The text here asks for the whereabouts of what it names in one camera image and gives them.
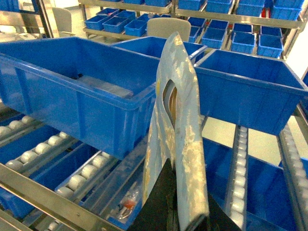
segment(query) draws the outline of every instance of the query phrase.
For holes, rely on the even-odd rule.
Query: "bin rim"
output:
[[[143,89],[138,94],[134,95],[131,99],[123,99],[107,91],[96,89],[85,83],[76,81],[67,76],[58,74],[51,70],[25,62],[23,60],[16,59],[1,52],[0,61],[13,65],[15,68],[19,68],[25,72],[30,72],[36,76],[40,76],[54,83],[60,84],[72,90],[76,90],[80,93],[96,98],[97,100],[112,104],[124,110],[135,110],[139,108],[143,102],[155,95],[155,82]]]
[[[279,83],[271,83],[271,82],[267,82],[267,81],[264,81],[264,80],[254,79],[254,78],[250,78],[250,77],[245,77],[245,76],[241,76],[241,75],[225,73],[225,72],[221,72],[221,71],[216,71],[216,70],[200,67],[200,65],[216,51],[218,51],[218,52],[230,52],[230,53],[235,53],[237,55],[252,56],[252,57],[255,57],[255,58],[258,58],[258,59],[262,58],[262,59],[273,60],[273,61],[276,61],[276,62],[282,62],[288,68],[288,70],[290,71],[292,76],[296,79],[296,81],[301,85],[302,89],[283,85],[283,84],[279,84]],[[289,92],[289,93],[292,93],[292,94],[297,94],[297,95],[300,95],[300,96],[308,96],[308,87],[294,73],[294,71],[289,67],[289,65],[283,60],[278,60],[278,59],[269,58],[269,57],[260,57],[260,56],[257,56],[257,55],[239,53],[239,52],[234,52],[234,51],[222,51],[222,50],[213,49],[207,55],[205,55],[202,59],[200,59],[197,63],[195,63],[194,67],[195,67],[197,74],[198,73],[201,73],[201,74],[210,73],[211,75],[213,75],[215,77],[227,79],[227,80],[234,81],[234,82],[240,82],[240,83],[248,84],[248,85],[256,86],[256,87],[259,87],[259,88],[274,89],[274,90],[278,90],[278,91],[283,90],[283,91],[286,91],[286,92]]]

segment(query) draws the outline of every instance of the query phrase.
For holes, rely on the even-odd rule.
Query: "stainless steel frame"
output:
[[[217,19],[228,21],[231,23],[244,23],[244,24],[252,24],[258,26],[273,26],[280,28],[287,28],[289,31],[287,32],[288,36],[284,38],[284,52],[282,54],[282,58],[286,59],[289,55],[298,35],[304,30],[307,23],[308,18],[308,0],[305,1],[303,5],[303,11],[299,16],[297,21],[291,20],[280,20],[280,19],[271,19],[271,18],[261,18],[261,17],[252,17],[252,16],[243,16],[243,15],[235,15],[233,14],[238,6],[238,0],[234,0],[230,12],[228,14],[224,13],[211,13],[205,12],[206,5],[202,6],[200,11],[190,11],[190,10],[181,10],[177,6],[177,0],[172,0],[172,2],[167,7],[153,7],[147,5],[136,5],[136,4],[127,4],[123,2],[110,2],[103,0],[79,0],[81,3],[81,9],[83,11],[84,20],[87,19],[87,14],[85,10],[85,5],[95,5],[101,7],[112,7],[119,9],[127,9],[134,11],[144,11],[144,12],[153,12],[153,13],[169,13],[172,17],[198,17],[198,18],[206,18],[206,19]],[[126,36],[124,34],[116,34],[116,33],[108,33],[104,31],[96,31],[96,30],[88,30],[84,28],[87,36],[89,35],[101,35],[108,36],[117,39],[131,39],[132,37]]]
[[[0,11],[0,25],[24,26],[28,33],[41,34],[42,28],[48,38],[59,37],[50,0],[36,0],[38,14]]]

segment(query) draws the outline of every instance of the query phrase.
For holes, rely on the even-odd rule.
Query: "metal shelf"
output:
[[[189,11],[189,10],[180,10],[178,8],[175,9],[175,15],[206,18],[206,19],[217,19],[217,20],[228,21],[231,23],[274,26],[274,27],[290,28],[290,29],[301,29],[302,26],[304,25],[304,22],[302,21],[280,20],[272,18],[261,18],[261,17],[252,17],[252,16],[243,16],[235,14],[225,14],[225,13],[212,13],[204,11]]]
[[[122,39],[122,40],[138,38],[136,36],[126,35],[126,34],[111,33],[111,32],[101,31],[101,30],[91,30],[91,29],[87,29],[86,27],[83,28],[83,31],[86,32],[88,35],[100,35],[100,36],[112,37],[112,38]]]
[[[153,12],[153,13],[170,13],[172,8],[172,3],[170,3],[166,7],[156,7],[156,6],[137,5],[137,4],[128,4],[123,2],[112,2],[112,1],[101,1],[101,0],[79,0],[79,2],[84,5],[111,7],[111,8]]]

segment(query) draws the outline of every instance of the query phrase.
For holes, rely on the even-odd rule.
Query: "white roller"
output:
[[[102,156],[109,159],[111,156],[108,153],[102,152]]]
[[[24,124],[28,124],[28,123],[31,123],[32,121],[34,121],[34,118],[32,117],[29,117],[29,116],[24,116],[22,119],[21,119],[21,122],[23,122]]]
[[[59,136],[63,139],[70,137],[70,135],[68,135],[68,134],[66,134],[65,132],[62,132],[62,131],[60,132]]]
[[[245,173],[246,173],[246,168],[243,167],[243,166],[237,165],[235,171],[236,171],[237,174],[239,174],[239,175],[244,177]]]
[[[230,218],[234,221],[234,223],[242,229],[244,223],[244,216],[236,211],[231,211]]]
[[[89,179],[95,174],[96,171],[97,171],[97,167],[94,167],[93,165],[86,165],[83,167],[81,171],[81,175],[84,178]]]
[[[49,139],[48,139],[48,144],[50,146],[57,146],[61,143],[63,139],[61,137],[58,137],[58,136],[51,136]]]
[[[245,189],[243,187],[235,186],[233,190],[233,195],[240,199],[244,199]]]
[[[101,156],[101,155],[98,155],[96,156],[94,159],[93,159],[93,162],[92,164],[97,167],[97,168],[100,168],[101,166],[103,166],[106,162],[108,161],[107,158]]]
[[[61,187],[56,191],[57,194],[59,194],[60,196],[64,197],[64,198],[69,198],[71,197],[74,192],[73,190],[67,188],[67,187]]]
[[[41,154],[47,152],[50,148],[51,148],[50,145],[47,144],[47,143],[39,143],[39,144],[35,147],[35,152],[36,152],[38,155],[41,155]]]
[[[21,155],[20,160],[21,160],[21,162],[23,162],[25,164],[27,162],[31,162],[32,160],[34,160],[37,157],[38,157],[38,154],[36,154],[35,152],[26,151]]]
[[[236,165],[240,165],[240,166],[245,167],[245,165],[246,165],[246,159],[239,157],[239,158],[236,160]]]
[[[15,171],[18,171],[23,167],[23,163],[21,163],[18,160],[10,160],[5,165],[6,165],[6,167],[9,167],[10,169],[13,169]]]
[[[8,133],[10,133],[12,130],[9,127],[1,126],[0,127],[0,136],[4,136]]]
[[[86,182],[86,179],[83,176],[80,175],[74,175],[68,182],[68,186],[73,190],[76,191],[76,189],[80,188],[84,183]]]
[[[22,122],[20,122],[19,120],[13,120],[10,124],[9,124],[9,128],[14,130],[17,128],[22,127],[24,124]]]
[[[238,185],[240,187],[244,187],[245,182],[246,182],[246,178],[245,177],[242,177],[242,176],[239,176],[239,175],[237,175],[235,177],[235,184],[236,185]]]
[[[56,222],[54,221],[54,222],[50,223],[50,225],[48,226],[48,229],[49,229],[50,231],[54,231],[54,230],[56,230],[56,228],[57,228],[58,225],[59,225],[59,224],[56,223]]]
[[[244,201],[240,198],[235,197],[232,201],[231,209],[242,214],[244,212],[244,206]]]

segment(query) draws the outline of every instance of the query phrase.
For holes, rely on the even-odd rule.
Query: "metal shelving rack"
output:
[[[123,2],[110,2],[103,0],[79,0],[80,6],[83,10],[84,20],[87,19],[87,14],[85,10],[85,5],[100,6],[100,7],[111,7],[125,10],[133,10],[137,12],[151,12],[151,13],[166,13],[170,14],[171,17],[197,17],[205,19],[216,19],[222,21],[228,21],[230,23],[243,23],[251,24],[255,26],[273,26],[287,29],[285,36],[283,38],[284,43],[284,53],[283,58],[285,59],[290,53],[298,35],[304,30],[307,19],[308,19],[308,0],[305,0],[303,5],[303,10],[298,17],[297,21],[291,20],[280,20],[272,18],[261,18],[261,17],[252,17],[252,16],[243,16],[236,15],[236,9],[238,7],[238,0],[234,0],[228,14],[224,13],[212,13],[206,12],[206,4],[201,7],[199,11],[191,10],[181,10],[178,8],[177,0],[173,0],[166,7],[153,7],[147,5],[136,5],[136,4],[127,4]],[[101,35],[109,36],[117,39],[131,39],[132,37],[125,34],[116,34],[116,33],[107,33],[104,31],[89,30],[86,27],[83,29],[87,36],[89,35]]]
[[[84,9],[84,4],[88,5],[99,5],[101,7],[114,7],[120,9],[130,9],[136,11],[146,11],[146,12],[155,12],[155,13],[170,13],[172,16],[195,16],[207,19],[219,19],[226,20],[230,22],[239,22],[239,23],[247,23],[254,25],[267,25],[267,26],[281,26],[283,28],[290,29],[289,35],[293,32],[294,34],[291,38],[287,38],[285,40],[285,45],[292,47],[292,43],[296,40],[296,36],[300,33],[301,30],[306,26],[307,19],[307,4],[308,0],[305,2],[305,7],[298,21],[285,21],[285,20],[275,20],[275,19],[262,19],[256,17],[248,17],[248,16],[239,16],[233,14],[219,14],[219,13],[207,13],[204,11],[195,12],[195,11],[186,11],[179,10],[175,8],[174,2],[172,5],[169,5],[166,8],[157,8],[157,7],[149,7],[145,5],[132,5],[125,3],[114,3],[114,2],[106,2],[101,0],[79,0],[81,6]],[[57,30],[55,27],[55,23],[52,19],[53,14],[51,14],[51,6],[49,0],[37,0],[40,6],[40,14],[31,14],[31,13],[11,13],[11,12],[0,12],[0,25],[6,26],[24,26],[29,31],[33,30],[41,30],[44,29],[46,35],[50,38],[57,36]],[[85,30],[87,33],[99,34],[103,36],[118,36],[120,39],[131,39],[132,37],[128,37],[124,34],[109,34],[107,32],[96,32],[92,30]],[[0,102],[0,120],[4,120],[12,115],[15,115],[16,112],[10,110],[9,108],[3,106]],[[294,116],[298,121],[298,124],[301,128],[301,131],[308,143],[308,120],[304,115],[302,108],[298,105]],[[242,134],[239,132],[248,132],[245,128],[238,127],[236,130],[236,134],[240,137]],[[293,143],[290,139],[292,135],[290,135],[289,128],[286,127],[284,131],[281,133],[278,139],[278,143],[280,144],[280,150],[283,160],[283,165],[287,169],[292,170],[292,159],[289,159],[289,152],[293,152],[293,156],[297,158],[297,153],[292,147],[290,149],[288,142]],[[234,156],[237,154],[239,140],[237,138],[234,140]],[[146,141],[143,141],[141,144],[142,147],[139,149],[146,150]],[[303,197],[302,188],[296,182],[296,174],[286,171],[286,179],[288,182],[288,186],[292,189],[294,194],[292,194],[292,201],[294,201],[293,206],[296,211],[296,223],[298,225],[298,230],[306,231],[308,227],[307,221],[307,211],[304,211],[305,208],[300,206],[298,202],[306,203],[308,199]],[[233,183],[229,182],[229,190],[232,189]],[[47,218],[57,219],[59,222],[63,223],[67,227],[73,230],[82,230],[82,231],[121,231],[120,228],[114,226],[110,222],[102,219],[101,217],[91,213],[90,211],[80,207],[79,205],[71,202],[55,192],[41,186],[40,184],[32,181],[31,179],[7,168],[5,165],[0,164],[0,187],[8,190],[14,195],[20,197],[21,199],[27,201],[31,205],[33,205],[36,210],[31,212],[24,220],[16,220],[14,219],[8,211],[3,211],[0,209],[0,220],[5,221],[16,230],[20,231],[30,231],[36,228],[38,224],[44,221]]]
[[[35,0],[37,12],[0,11],[0,25],[25,27],[29,34],[44,34],[47,38],[59,37],[50,0]]]

